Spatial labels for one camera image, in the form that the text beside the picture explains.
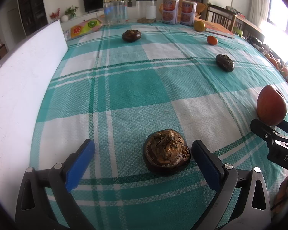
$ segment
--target white cabinet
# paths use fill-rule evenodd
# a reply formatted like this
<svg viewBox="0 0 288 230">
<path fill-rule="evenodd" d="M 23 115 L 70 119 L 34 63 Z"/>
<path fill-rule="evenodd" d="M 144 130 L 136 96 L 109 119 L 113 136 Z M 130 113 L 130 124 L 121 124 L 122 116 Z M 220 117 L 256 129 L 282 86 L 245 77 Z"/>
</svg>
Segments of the white cabinet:
<svg viewBox="0 0 288 230">
<path fill-rule="evenodd" d="M 67 22 L 62 22 L 61 23 L 61 27 L 63 29 L 63 31 L 66 31 L 68 29 L 70 29 L 71 27 L 84 22 L 88 19 L 91 18 L 98 18 L 100 16 L 104 15 L 104 11 L 98 11 L 98 12 L 94 12 L 94 13 L 90 13 L 90 14 L 86 14 L 83 16 L 77 16 L 75 18 L 72 18 L 70 20 L 68 20 Z M 137 7 L 128 7 L 128 19 L 131 21 L 135 21 L 135 19 L 137 19 Z"/>
</svg>

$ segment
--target green plastic stool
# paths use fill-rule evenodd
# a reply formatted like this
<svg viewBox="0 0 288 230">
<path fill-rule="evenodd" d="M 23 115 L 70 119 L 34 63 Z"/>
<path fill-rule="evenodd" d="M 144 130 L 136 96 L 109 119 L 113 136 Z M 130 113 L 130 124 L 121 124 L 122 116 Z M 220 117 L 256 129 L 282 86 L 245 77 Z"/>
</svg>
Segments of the green plastic stool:
<svg viewBox="0 0 288 230">
<path fill-rule="evenodd" d="M 233 33 L 238 35 L 239 37 L 242 37 L 243 31 L 238 29 L 237 27 L 233 27 Z"/>
</svg>

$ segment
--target silver rivet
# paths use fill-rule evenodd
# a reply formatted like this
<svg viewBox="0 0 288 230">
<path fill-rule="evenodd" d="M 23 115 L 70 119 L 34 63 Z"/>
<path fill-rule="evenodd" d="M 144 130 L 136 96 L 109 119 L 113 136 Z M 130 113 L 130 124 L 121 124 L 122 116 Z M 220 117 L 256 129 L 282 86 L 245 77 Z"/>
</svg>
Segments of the silver rivet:
<svg viewBox="0 0 288 230">
<path fill-rule="evenodd" d="M 224 166 L 228 170 L 231 170 L 233 168 L 233 166 L 230 163 L 226 163 Z"/>
<path fill-rule="evenodd" d="M 254 171 L 260 173 L 261 172 L 260 167 L 254 167 Z"/>
<path fill-rule="evenodd" d="M 54 168 L 55 168 L 56 170 L 59 170 L 60 168 L 62 168 L 62 164 L 61 164 L 61 163 L 56 163 L 56 164 L 54 165 Z"/>
<path fill-rule="evenodd" d="M 33 168 L 32 167 L 28 167 L 27 169 L 26 169 L 26 172 L 28 172 L 28 173 L 30 173 L 30 172 L 32 172 L 33 171 Z"/>
</svg>

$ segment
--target white vase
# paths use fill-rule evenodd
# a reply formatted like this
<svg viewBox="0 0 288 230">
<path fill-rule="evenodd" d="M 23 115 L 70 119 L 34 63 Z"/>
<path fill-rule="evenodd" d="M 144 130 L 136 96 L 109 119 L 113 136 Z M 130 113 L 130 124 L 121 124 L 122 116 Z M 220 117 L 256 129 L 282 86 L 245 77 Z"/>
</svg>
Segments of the white vase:
<svg viewBox="0 0 288 230">
<path fill-rule="evenodd" d="M 68 21 L 68 15 L 63 15 L 62 17 L 61 17 L 61 22 L 67 22 Z"/>
</svg>

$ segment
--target apple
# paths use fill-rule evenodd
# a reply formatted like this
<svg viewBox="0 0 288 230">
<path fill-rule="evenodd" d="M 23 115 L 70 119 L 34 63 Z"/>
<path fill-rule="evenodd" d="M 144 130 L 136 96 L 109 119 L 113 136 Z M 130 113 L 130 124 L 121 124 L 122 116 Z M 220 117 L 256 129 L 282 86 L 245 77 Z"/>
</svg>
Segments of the apple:
<svg viewBox="0 0 288 230">
<path fill-rule="evenodd" d="M 282 122 L 287 114 L 284 96 L 274 85 L 265 86 L 257 99 L 257 115 L 261 121 L 269 126 Z"/>
</svg>

